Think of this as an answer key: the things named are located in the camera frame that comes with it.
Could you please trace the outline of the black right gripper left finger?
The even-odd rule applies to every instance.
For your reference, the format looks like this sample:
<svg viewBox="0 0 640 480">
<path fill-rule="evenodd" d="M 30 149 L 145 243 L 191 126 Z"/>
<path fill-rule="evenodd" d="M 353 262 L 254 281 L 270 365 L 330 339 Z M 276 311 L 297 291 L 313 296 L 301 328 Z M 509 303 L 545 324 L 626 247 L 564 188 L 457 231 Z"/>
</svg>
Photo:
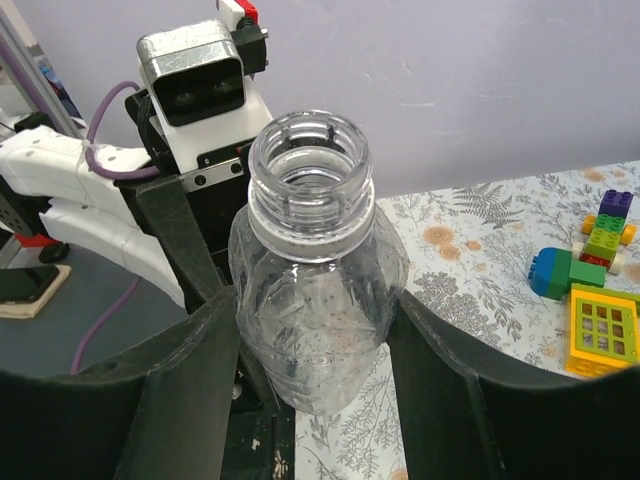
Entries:
<svg viewBox="0 0 640 480">
<path fill-rule="evenodd" d="M 2 478 L 220 478 L 238 349 L 224 289 L 77 375 L 3 372 Z"/>
</svg>

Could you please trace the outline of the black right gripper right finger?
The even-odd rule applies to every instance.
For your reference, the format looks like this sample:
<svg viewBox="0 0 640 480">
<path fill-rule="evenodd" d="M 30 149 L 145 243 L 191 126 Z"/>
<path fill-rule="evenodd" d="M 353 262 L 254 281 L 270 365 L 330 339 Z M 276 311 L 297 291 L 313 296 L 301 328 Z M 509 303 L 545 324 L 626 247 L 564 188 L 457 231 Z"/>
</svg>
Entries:
<svg viewBox="0 0 640 480">
<path fill-rule="evenodd" d="M 639 370 L 583 381 L 506 355 L 403 292 L 387 338 L 413 479 L 635 479 Z"/>
</svg>

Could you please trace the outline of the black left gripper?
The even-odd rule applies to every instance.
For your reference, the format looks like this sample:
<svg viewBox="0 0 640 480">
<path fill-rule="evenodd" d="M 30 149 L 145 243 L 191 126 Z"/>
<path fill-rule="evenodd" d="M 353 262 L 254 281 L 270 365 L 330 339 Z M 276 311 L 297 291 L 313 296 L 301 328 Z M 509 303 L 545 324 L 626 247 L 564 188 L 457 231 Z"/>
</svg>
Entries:
<svg viewBox="0 0 640 480">
<path fill-rule="evenodd" d="M 188 310 L 199 309 L 231 280 L 227 242 L 247 202 L 248 151 L 260 131 L 257 90 L 211 100 L 209 107 L 176 94 L 154 102 L 146 89 L 125 100 L 158 173 L 125 180 L 123 198 L 142 231 L 159 241 Z"/>
</svg>

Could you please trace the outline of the clear plastic bottle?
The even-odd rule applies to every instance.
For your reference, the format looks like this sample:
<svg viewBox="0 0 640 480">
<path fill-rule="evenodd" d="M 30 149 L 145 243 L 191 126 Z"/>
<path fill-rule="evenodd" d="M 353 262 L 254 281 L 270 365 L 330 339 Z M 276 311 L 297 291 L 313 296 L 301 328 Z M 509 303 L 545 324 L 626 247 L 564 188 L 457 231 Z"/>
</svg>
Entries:
<svg viewBox="0 0 640 480">
<path fill-rule="evenodd" d="M 284 402 L 337 413 L 364 384 L 409 270 L 368 142 L 340 115 L 298 111 L 259 133 L 248 166 L 228 246 L 240 334 Z"/>
</svg>

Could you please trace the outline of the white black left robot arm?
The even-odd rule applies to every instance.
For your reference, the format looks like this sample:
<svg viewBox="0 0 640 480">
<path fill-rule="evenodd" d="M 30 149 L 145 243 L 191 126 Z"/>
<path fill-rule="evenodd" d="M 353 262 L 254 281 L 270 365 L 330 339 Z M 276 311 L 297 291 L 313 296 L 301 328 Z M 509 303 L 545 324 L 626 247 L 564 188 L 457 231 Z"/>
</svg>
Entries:
<svg viewBox="0 0 640 480">
<path fill-rule="evenodd" d="M 90 250 L 197 309 L 228 284 L 228 239 L 246 204 L 249 147 L 271 120 L 253 84 L 244 105 L 175 129 L 147 90 L 126 107 L 143 144 L 123 148 L 26 129 L 1 145 L 6 229 Z"/>
</svg>

